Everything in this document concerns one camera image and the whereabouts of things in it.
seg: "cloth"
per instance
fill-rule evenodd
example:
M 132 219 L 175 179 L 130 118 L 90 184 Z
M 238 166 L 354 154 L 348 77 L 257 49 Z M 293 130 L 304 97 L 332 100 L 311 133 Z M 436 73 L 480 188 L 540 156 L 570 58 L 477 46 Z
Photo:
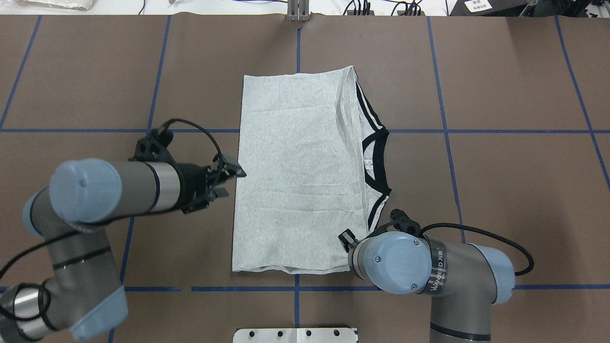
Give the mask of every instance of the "cloth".
M 390 194 L 388 131 L 354 67 L 320 74 L 245 76 L 233 271 L 349 270 L 337 236 L 364 238 Z

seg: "white label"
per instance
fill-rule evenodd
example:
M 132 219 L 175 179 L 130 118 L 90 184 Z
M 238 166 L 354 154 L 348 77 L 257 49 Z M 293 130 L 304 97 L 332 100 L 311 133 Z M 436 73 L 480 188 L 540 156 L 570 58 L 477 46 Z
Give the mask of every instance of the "white label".
M 487 0 L 470 0 L 465 1 L 464 4 L 468 7 L 470 13 L 490 10 L 492 6 L 489 4 Z

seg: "robotic arm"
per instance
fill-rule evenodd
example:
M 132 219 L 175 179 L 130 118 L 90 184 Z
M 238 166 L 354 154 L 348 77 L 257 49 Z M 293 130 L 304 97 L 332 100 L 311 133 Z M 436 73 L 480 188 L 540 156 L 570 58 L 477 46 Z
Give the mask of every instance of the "robotic arm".
M 515 276 L 534 267 L 531 255 L 511 240 L 471 226 L 439 223 L 421 229 L 399 209 L 390 218 L 363 240 L 350 230 L 339 235 L 352 272 L 389 293 L 431 296 L 431 343 L 491 341 L 492 304 L 510 299 Z M 389 231 L 390 226 L 396 231 Z M 423 234 L 436 227 L 466 229 L 500 240 L 521 251 L 529 266 L 515 273 L 500 250 Z
M 65 328 L 82 341 L 116 327 L 127 316 L 127 300 L 103 226 L 130 216 L 204 209 L 228 195 L 216 186 L 246 176 L 197 125 L 217 148 L 213 164 L 176 163 L 167 150 L 175 121 L 194 125 L 170 120 L 152 130 L 130 162 L 65 162 L 49 187 L 27 202 L 24 222 L 45 243 L 20 256 L 47 246 L 55 277 L 0 294 L 0 343 L 32 342 Z

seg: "white bracket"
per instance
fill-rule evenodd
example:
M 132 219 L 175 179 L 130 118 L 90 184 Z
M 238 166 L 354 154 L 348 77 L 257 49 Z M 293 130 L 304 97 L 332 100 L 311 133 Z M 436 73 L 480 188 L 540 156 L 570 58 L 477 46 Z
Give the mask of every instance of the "white bracket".
M 355 328 L 240 329 L 233 343 L 358 343 Z
M 309 21 L 309 0 L 288 0 L 288 21 Z

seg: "light blue joint cap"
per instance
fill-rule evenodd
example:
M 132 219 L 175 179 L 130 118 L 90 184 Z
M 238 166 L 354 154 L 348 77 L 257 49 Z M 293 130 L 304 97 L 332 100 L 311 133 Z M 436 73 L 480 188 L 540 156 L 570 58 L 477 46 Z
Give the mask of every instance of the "light blue joint cap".
M 512 296 L 512 289 L 515 288 L 515 268 L 512 266 L 511 259 L 498 249 L 469 244 L 483 254 L 492 269 L 497 288 L 494 304 L 506 303 Z
M 432 259 L 422 240 L 391 231 L 372 238 L 364 253 L 364 269 L 373 284 L 382 290 L 410 294 L 426 286 Z
M 23 219 L 23 223 L 25 224 L 27 230 L 30 231 L 36 237 L 42 237 L 42 235 L 38 232 L 38 230 L 36 230 L 36 228 L 34 227 L 34 223 L 32 223 L 32 205 L 34 204 L 34 200 L 36 200 L 36 197 L 38 196 L 38 194 L 40 194 L 40 192 L 34 194 L 27 201 L 26 205 L 23 206 L 23 212 L 21 213 L 21 218 Z
M 118 205 L 122 191 L 117 170 L 100 159 L 60 164 L 49 185 L 53 210 L 66 222 L 106 219 Z
M 125 288 L 117 288 L 70 328 L 77 341 L 85 341 L 116 328 L 127 318 Z

